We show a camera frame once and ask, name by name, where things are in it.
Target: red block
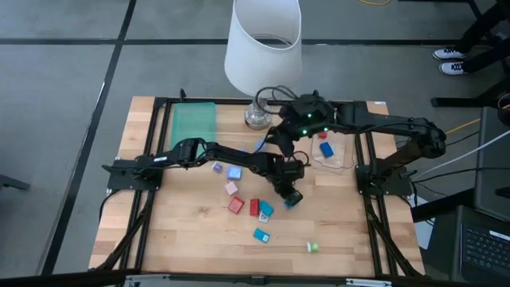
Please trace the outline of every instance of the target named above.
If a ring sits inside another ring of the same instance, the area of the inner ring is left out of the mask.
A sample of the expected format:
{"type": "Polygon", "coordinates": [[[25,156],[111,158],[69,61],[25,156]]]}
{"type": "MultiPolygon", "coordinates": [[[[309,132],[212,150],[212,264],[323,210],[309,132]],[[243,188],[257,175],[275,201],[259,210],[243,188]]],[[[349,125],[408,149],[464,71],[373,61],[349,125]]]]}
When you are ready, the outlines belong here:
{"type": "Polygon", "coordinates": [[[238,214],[241,210],[241,207],[245,204],[244,201],[242,201],[237,196],[234,196],[232,201],[229,204],[230,211],[234,212],[235,214],[238,214]]]}
{"type": "Polygon", "coordinates": [[[258,204],[259,204],[259,202],[260,202],[259,199],[250,199],[249,200],[249,215],[258,216],[258,212],[259,212],[258,204]]]}

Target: laptop keyboard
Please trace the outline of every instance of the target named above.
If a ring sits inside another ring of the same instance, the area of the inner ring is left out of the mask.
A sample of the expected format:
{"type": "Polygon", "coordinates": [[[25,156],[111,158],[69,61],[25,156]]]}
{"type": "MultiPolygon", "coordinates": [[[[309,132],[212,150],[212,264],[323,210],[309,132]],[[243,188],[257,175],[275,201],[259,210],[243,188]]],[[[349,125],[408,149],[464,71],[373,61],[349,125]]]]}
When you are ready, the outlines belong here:
{"type": "Polygon", "coordinates": [[[463,261],[510,276],[510,241],[490,230],[464,226],[463,261]]]}

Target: small cube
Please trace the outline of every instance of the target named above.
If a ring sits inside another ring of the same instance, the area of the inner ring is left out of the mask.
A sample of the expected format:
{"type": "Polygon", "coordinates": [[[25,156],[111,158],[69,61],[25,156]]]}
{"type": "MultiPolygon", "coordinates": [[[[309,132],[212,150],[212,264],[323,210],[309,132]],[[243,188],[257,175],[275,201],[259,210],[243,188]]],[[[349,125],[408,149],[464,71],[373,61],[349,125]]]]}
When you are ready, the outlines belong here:
{"type": "Polygon", "coordinates": [[[257,229],[255,229],[255,232],[253,233],[253,236],[256,239],[262,241],[263,243],[267,243],[269,241],[269,237],[271,235],[269,235],[269,233],[264,232],[264,231],[262,231],[262,230],[257,228],[257,229]]]}
{"type": "Polygon", "coordinates": [[[225,189],[226,189],[226,192],[229,194],[229,195],[233,195],[234,193],[236,193],[237,191],[239,191],[237,189],[237,186],[235,184],[235,182],[229,182],[225,185],[225,189]]]}
{"type": "Polygon", "coordinates": [[[264,151],[267,146],[268,145],[265,143],[264,139],[259,140],[255,143],[255,146],[253,147],[253,152],[264,151]]]}
{"type": "Polygon", "coordinates": [[[258,221],[267,223],[269,221],[269,216],[265,215],[264,212],[261,212],[261,215],[258,216],[258,221]]]}
{"type": "Polygon", "coordinates": [[[307,242],[306,250],[309,253],[317,253],[317,252],[319,252],[319,244],[317,244],[317,242],[307,242]]]}
{"type": "Polygon", "coordinates": [[[269,205],[269,203],[265,202],[264,200],[261,200],[260,204],[261,213],[264,213],[268,217],[273,214],[274,208],[269,205]]]}
{"type": "Polygon", "coordinates": [[[260,200],[259,199],[250,199],[249,200],[249,215],[252,215],[252,216],[258,216],[258,213],[259,213],[259,202],[260,200]]]}
{"type": "Polygon", "coordinates": [[[219,162],[214,162],[213,170],[217,173],[221,173],[223,171],[223,166],[219,162]]]}
{"type": "Polygon", "coordinates": [[[332,147],[329,146],[328,142],[321,143],[319,147],[325,158],[332,157],[334,155],[332,147]]]}
{"type": "Polygon", "coordinates": [[[237,196],[234,196],[232,201],[229,204],[230,211],[234,212],[235,214],[238,214],[241,210],[241,207],[245,204],[242,199],[238,198],[237,196]]]}
{"type": "Polygon", "coordinates": [[[242,168],[229,167],[229,170],[226,173],[226,178],[239,180],[239,179],[241,179],[241,173],[242,173],[242,168]]]}

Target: yellow cable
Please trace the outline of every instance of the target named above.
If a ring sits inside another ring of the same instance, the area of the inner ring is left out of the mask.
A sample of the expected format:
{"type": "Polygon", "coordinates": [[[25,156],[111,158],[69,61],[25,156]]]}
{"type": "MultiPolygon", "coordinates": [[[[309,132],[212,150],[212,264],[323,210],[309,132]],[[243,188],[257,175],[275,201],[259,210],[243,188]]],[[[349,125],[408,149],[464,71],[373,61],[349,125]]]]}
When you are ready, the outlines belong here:
{"type": "Polygon", "coordinates": [[[478,123],[479,121],[480,121],[480,119],[476,119],[476,120],[472,120],[472,121],[470,121],[470,122],[468,122],[466,124],[462,124],[461,126],[458,126],[458,127],[454,128],[454,129],[451,129],[451,130],[447,131],[446,135],[449,135],[452,132],[456,132],[456,131],[460,130],[461,128],[465,128],[465,127],[470,126],[472,124],[478,123]]]}
{"type": "Polygon", "coordinates": [[[361,3],[367,4],[367,5],[372,5],[372,6],[385,6],[386,4],[391,2],[391,0],[386,0],[385,2],[381,2],[381,3],[368,2],[368,1],[365,1],[365,0],[358,0],[358,1],[361,2],[361,3]]]}

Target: white sneaker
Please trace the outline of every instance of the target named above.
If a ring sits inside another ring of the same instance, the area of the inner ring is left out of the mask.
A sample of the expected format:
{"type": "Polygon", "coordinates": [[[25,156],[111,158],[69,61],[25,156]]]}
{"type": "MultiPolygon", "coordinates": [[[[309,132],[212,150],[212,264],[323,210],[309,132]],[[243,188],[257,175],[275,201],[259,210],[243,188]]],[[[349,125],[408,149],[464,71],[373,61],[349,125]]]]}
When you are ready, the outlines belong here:
{"type": "Polygon", "coordinates": [[[435,50],[432,53],[432,57],[438,60],[464,59],[466,54],[456,51],[453,47],[446,47],[444,49],[435,50]]]}
{"type": "Polygon", "coordinates": [[[455,63],[443,63],[439,65],[439,70],[442,73],[445,73],[446,75],[450,76],[456,76],[456,75],[465,75],[467,74],[464,72],[464,69],[462,68],[462,62],[455,62],[455,63]]]}

